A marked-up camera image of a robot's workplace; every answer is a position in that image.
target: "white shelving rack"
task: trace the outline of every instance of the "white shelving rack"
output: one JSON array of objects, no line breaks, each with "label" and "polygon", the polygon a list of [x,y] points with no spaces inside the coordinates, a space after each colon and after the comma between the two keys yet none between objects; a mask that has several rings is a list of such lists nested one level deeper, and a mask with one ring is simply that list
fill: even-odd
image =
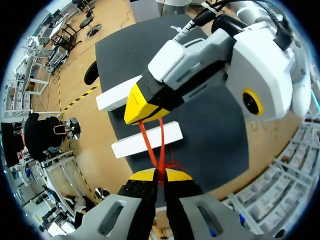
[{"label": "white shelving rack", "polygon": [[303,123],[274,163],[223,203],[255,234],[287,233],[308,204],[320,173],[320,123]]},{"label": "white shelving rack", "polygon": [[6,100],[4,101],[4,111],[3,117],[19,117],[19,116],[27,116],[28,112],[30,111],[30,102],[31,97],[28,92],[23,92],[23,82],[18,81],[14,88],[14,96],[11,101],[11,97],[8,92],[5,94]]}]

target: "person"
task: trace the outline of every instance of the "person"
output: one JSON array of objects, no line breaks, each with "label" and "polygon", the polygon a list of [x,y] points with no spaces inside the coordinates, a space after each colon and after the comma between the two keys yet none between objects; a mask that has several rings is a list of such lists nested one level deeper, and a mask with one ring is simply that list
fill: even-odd
[{"label": "person", "polygon": [[156,0],[160,17],[185,14],[192,0]]},{"label": "person", "polygon": [[[38,113],[29,113],[24,125],[24,134],[15,133],[13,141],[17,152],[21,152],[26,147],[31,158],[42,162],[47,158],[44,151],[48,149],[52,153],[57,151],[63,143],[65,135],[54,133],[54,126],[61,124],[57,117],[51,116],[44,120],[38,120],[38,118]],[[64,130],[64,127],[58,127],[56,132]]]}]

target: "desk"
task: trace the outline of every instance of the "desk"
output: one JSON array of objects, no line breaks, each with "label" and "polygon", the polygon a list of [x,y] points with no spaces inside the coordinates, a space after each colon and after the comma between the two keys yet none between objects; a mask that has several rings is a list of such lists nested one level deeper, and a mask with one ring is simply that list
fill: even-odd
[{"label": "desk", "polygon": [[[76,47],[77,44],[82,43],[82,41],[77,41],[77,33],[79,31],[74,30],[67,22],[68,19],[68,14],[65,14],[63,16],[62,21],[53,28],[49,38],[51,39],[51,41],[53,41],[54,43],[58,44],[58,42],[56,42],[55,40],[52,39],[52,37],[54,35],[58,36],[59,39],[62,39],[63,41],[65,41],[62,37],[62,35],[58,35],[58,33],[62,30],[62,32],[67,33],[70,36],[69,42],[68,42],[68,47],[67,50],[70,52],[72,49],[74,49]],[[67,28],[70,28],[72,31],[74,31],[74,34],[71,34],[70,32],[67,31]]]},{"label": "desk", "polygon": [[[188,15],[153,18],[97,42],[95,55],[102,92],[140,75],[166,41],[177,34],[170,26],[183,27],[189,20]],[[197,28],[181,43],[195,38],[207,36]],[[120,107],[108,113],[118,139],[140,132],[137,125],[125,124],[124,112],[125,107]],[[183,140],[166,145],[166,161],[171,159],[172,149],[174,159],[181,162],[185,172],[204,192],[226,184],[249,168],[244,117],[226,87],[208,89],[170,112],[163,120],[164,123],[177,121],[183,134]],[[146,123],[145,127],[150,129],[158,125],[158,121],[153,121]],[[154,152],[156,156],[160,155],[159,148]],[[128,156],[126,160],[134,173],[153,167],[147,151]],[[164,205],[163,192],[159,192],[157,207]]]}]

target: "black chair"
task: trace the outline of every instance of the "black chair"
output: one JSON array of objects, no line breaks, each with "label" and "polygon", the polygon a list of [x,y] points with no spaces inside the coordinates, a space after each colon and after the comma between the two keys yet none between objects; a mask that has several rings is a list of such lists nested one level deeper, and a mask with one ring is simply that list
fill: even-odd
[{"label": "black chair", "polygon": [[95,35],[97,32],[99,32],[102,28],[101,24],[95,25],[95,26],[90,26],[90,23],[94,20],[95,15],[94,15],[94,11],[93,9],[95,8],[95,6],[90,7],[88,11],[86,11],[86,19],[83,20],[80,23],[80,29],[84,29],[86,26],[88,26],[90,28],[90,30],[87,32],[87,37],[90,38],[93,35]]},{"label": "black chair", "polygon": [[88,6],[89,2],[91,2],[91,0],[72,0],[72,3],[74,5],[76,5],[76,7],[83,12],[84,9],[86,9],[86,7]]},{"label": "black chair", "polygon": [[97,61],[94,61],[84,75],[84,83],[91,85],[99,77]]}]

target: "red strap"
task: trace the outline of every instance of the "red strap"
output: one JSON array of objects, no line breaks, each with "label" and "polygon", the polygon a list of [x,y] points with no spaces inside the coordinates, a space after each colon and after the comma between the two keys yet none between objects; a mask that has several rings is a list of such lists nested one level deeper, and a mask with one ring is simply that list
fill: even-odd
[{"label": "red strap", "polygon": [[146,132],[144,123],[142,121],[139,121],[139,127],[140,127],[140,130],[141,130],[144,142],[146,144],[146,148],[148,149],[149,156],[151,158],[151,162],[156,168],[158,168],[158,163],[157,163],[154,151],[153,151],[153,149],[152,149],[152,147],[150,145],[150,142],[149,142],[149,139],[148,139],[148,136],[147,136],[147,132]]},{"label": "red strap", "polygon": [[147,132],[146,132],[144,123],[142,121],[139,121],[139,127],[141,130],[144,142],[146,144],[146,148],[148,149],[148,153],[151,158],[152,164],[158,169],[158,182],[163,183],[165,179],[165,168],[181,168],[183,172],[184,172],[184,168],[178,161],[174,160],[172,149],[171,149],[172,160],[168,162],[171,164],[165,164],[165,131],[164,131],[164,121],[162,117],[159,118],[159,123],[161,128],[161,150],[160,150],[159,163],[157,163],[154,150],[150,145]]},{"label": "red strap", "polygon": [[159,118],[159,123],[161,128],[161,150],[158,168],[158,181],[163,182],[165,180],[165,131],[162,117]]}]

